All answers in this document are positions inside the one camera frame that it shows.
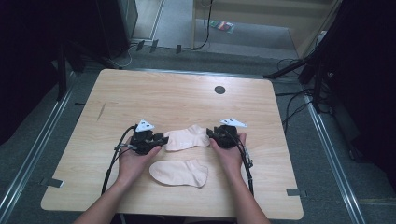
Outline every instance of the forearm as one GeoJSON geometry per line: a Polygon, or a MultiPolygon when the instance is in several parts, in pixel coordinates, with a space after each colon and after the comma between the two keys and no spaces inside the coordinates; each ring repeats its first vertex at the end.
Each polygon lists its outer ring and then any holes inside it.
{"type": "Polygon", "coordinates": [[[110,223],[120,205],[122,195],[127,189],[125,186],[114,184],[74,223],[110,223]]]}
{"type": "Polygon", "coordinates": [[[241,175],[228,175],[239,224],[270,223],[241,175]]]}

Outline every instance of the black hole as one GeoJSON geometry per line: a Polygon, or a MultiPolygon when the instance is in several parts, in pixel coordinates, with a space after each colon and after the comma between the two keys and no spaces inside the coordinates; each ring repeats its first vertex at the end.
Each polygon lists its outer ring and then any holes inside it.
{"type": "Polygon", "coordinates": [[[224,87],[222,87],[222,86],[217,86],[217,87],[215,88],[215,92],[216,92],[217,94],[223,94],[223,93],[225,92],[225,89],[224,89],[224,87]]]}

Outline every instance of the black stand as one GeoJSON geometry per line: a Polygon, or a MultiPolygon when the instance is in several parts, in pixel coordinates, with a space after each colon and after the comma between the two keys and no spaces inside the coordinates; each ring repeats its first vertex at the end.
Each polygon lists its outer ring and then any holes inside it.
{"type": "Polygon", "coordinates": [[[298,79],[301,84],[307,84],[312,79],[312,77],[316,76],[312,104],[317,110],[317,113],[320,113],[318,104],[320,98],[321,82],[328,72],[328,55],[330,54],[329,52],[332,51],[332,48],[334,48],[334,46],[338,42],[338,39],[342,38],[342,34],[340,33],[340,26],[342,22],[346,19],[347,12],[351,8],[351,6],[347,4],[347,2],[348,1],[343,1],[341,3],[339,12],[332,26],[311,54],[299,60],[297,63],[293,63],[271,75],[263,76],[264,78],[278,78],[286,75],[288,72],[304,66],[304,69],[299,75],[298,79]]]}

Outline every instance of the metal bracket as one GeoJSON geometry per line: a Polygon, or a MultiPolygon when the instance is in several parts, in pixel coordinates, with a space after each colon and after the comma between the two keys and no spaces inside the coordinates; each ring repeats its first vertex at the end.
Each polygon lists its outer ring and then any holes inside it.
{"type": "Polygon", "coordinates": [[[46,187],[51,186],[59,189],[64,185],[64,182],[62,180],[44,177],[38,184],[46,187]]]}
{"type": "Polygon", "coordinates": [[[288,196],[300,196],[300,198],[306,198],[308,195],[306,194],[306,190],[299,189],[286,189],[288,196]]]}

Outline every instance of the wooden table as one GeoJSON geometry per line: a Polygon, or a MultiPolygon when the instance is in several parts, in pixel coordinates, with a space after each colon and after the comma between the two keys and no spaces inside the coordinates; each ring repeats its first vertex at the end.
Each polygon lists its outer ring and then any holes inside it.
{"type": "MultiPolygon", "coordinates": [[[[341,0],[216,0],[211,20],[288,27],[300,58],[317,44],[320,32],[332,24],[341,0]]],[[[195,20],[207,20],[210,0],[193,0],[191,47],[195,43],[195,20]]]]}
{"type": "MultiPolygon", "coordinates": [[[[64,181],[49,187],[41,202],[46,210],[85,211],[99,196],[106,169],[123,132],[141,119],[155,133],[192,124],[213,129],[221,119],[247,124],[247,148],[254,166],[255,198],[269,218],[300,219],[303,208],[276,104],[272,83],[264,79],[155,72],[103,70],[53,176],[64,181]],[[215,93],[223,86],[224,94],[215,93]]],[[[121,203],[119,212],[197,217],[234,217],[227,180],[211,147],[161,151],[121,203]],[[167,187],[149,174],[155,161],[197,159],[208,167],[205,185],[167,187]]],[[[114,182],[113,167],[108,187],[114,182]]]]}

